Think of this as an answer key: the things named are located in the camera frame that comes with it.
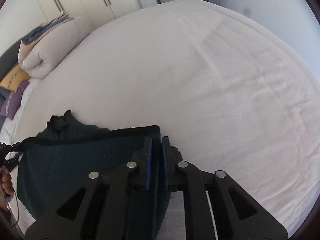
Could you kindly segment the person's left hand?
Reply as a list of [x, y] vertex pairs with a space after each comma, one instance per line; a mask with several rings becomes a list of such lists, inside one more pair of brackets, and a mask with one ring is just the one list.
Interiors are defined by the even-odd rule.
[[[14, 195], [14, 189], [13, 189], [13, 184], [12, 184], [12, 177], [10, 175], [10, 172], [8, 169], [1, 169], [1, 189], [3, 192], [8, 194], [10, 198], [13, 197]], [[5, 211], [8, 212], [8, 205], [4, 202], [3, 196], [1, 194], [1, 208]]]

